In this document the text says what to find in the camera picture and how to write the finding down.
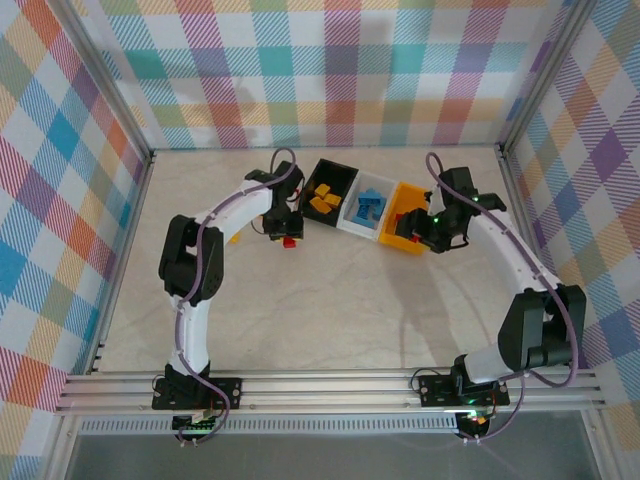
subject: aluminum frame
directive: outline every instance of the aluminum frame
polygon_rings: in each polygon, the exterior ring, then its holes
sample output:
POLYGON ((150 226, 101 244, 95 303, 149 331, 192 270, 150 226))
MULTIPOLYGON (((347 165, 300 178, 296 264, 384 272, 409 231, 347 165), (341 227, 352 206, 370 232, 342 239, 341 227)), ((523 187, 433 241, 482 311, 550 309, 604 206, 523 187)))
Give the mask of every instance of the aluminum frame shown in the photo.
MULTIPOLYGON (((448 369, 439 368, 446 373, 448 369)), ((232 415, 243 414, 355 414, 464 412, 473 407, 420 406, 419 396, 409 388, 415 370, 319 370, 319 371, 223 371, 217 377, 243 379, 242 400, 232 415)), ((555 381, 566 378, 567 368, 541 369, 555 381)), ((60 415, 195 414, 197 411, 152 410, 153 373, 97 373, 71 376, 62 392, 60 415)), ((534 377, 525 380, 524 411, 583 410, 605 405, 591 370, 581 370, 572 386, 554 390, 534 377)), ((520 382, 507 382, 509 411, 520 395, 520 382)))

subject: metal bracket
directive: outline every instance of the metal bracket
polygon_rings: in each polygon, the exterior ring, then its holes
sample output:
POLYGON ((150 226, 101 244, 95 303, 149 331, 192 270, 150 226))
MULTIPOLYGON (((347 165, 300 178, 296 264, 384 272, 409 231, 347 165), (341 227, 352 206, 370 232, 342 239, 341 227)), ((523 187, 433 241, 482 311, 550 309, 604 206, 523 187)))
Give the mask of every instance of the metal bracket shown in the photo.
MULTIPOLYGON (((209 383, 222 390, 231 403, 231 410, 240 408, 242 397, 241 378, 209 378, 209 383)), ((151 400, 153 410, 209 410, 226 408, 224 400, 211 392, 210 396, 196 402, 194 398, 174 385, 164 377, 158 378, 154 384, 154 394, 151 400)))
POLYGON ((470 397, 456 394, 453 378, 450 375, 422 375, 418 377, 420 405, 422 407, 491 407, 509 405, 509 391, 505 386, 480 392, 470 397))

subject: plaid wall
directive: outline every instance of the plaid wall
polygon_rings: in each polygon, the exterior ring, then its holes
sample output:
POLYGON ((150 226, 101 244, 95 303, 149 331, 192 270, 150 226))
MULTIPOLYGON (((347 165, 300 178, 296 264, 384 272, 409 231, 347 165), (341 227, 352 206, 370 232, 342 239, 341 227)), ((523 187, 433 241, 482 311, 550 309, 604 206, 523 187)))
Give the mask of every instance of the plaid wall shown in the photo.
POLYGON ((554 44, 562 31, 564 22, 567 19, 567 14, 569 13, 570 8, 575 3, 575 1, 576 0, 564 0, 562 2, 560 10, 556 14, 556 18, 554 19, 551 28, 549 28, 549 31, 544 38, 544 42, 542 42, 542 46, 540 47, 535 60, 533 61, 531 67, 529 68, 529 71, 527 72, 527 76, 525 77, 522 85, 520 86, 520 89, 518 90, 518 96, 513 102, 511 110, 509 110, 509 114, 507 115, 506 121, 504 122, 504 125, 502 126, 502 129, 500 131, 498 143, 504 143, 504 141, 507 139, 511 127, 513 126, 513 122, 520 113, 520 109, 522 108, 524 101, 533 90, 533 87, 539 79, 542 67, 553 52, 554 44))
POLYGON ((149 142, 176 149, 493 144, 563 2, 74 3, 149 142))
POLYGON ((590 298, 584 353, 640 467, 640 0, 601 0, 516 149, 545 263, 590 298))
POLYGON ((88 353, 142 162, 44 0, 0 5, 0 479, 18 479, 88 353))

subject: orange block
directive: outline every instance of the orange block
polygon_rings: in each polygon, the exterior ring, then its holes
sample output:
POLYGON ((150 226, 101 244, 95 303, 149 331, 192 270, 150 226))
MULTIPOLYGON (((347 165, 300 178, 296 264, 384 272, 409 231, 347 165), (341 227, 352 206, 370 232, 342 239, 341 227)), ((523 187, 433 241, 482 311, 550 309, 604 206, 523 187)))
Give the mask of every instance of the orange block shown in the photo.
POLYGON ((331 211, 331 207, 327 205, 320 197, 313 197, 309 202, 313 208, 325 215, 331 211))
POLYGON ((329 190, 331 190, 331 188, 329 188, 329 185, 321 183, 320 185, 318 185, 318 188, 315 189, 315 194, 320 198, 324 198, 327 193, 329 193, 329 190))
POLYGON ((342 197, 334 195, 333 193, 327 193, 327 195, 324 197, 324 202, 331 208, 338 208, 341 201, 342 197))

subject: red block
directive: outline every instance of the red block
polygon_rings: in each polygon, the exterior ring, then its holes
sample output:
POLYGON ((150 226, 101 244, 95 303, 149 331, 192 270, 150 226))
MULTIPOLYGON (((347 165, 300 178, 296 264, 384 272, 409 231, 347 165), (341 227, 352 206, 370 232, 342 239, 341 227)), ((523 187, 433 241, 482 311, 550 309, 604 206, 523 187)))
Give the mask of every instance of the red block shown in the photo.
POLYGON ((296 241, 291 237, 284 237, 282 239, 282 246, 284 248, 296 248, 296 241))

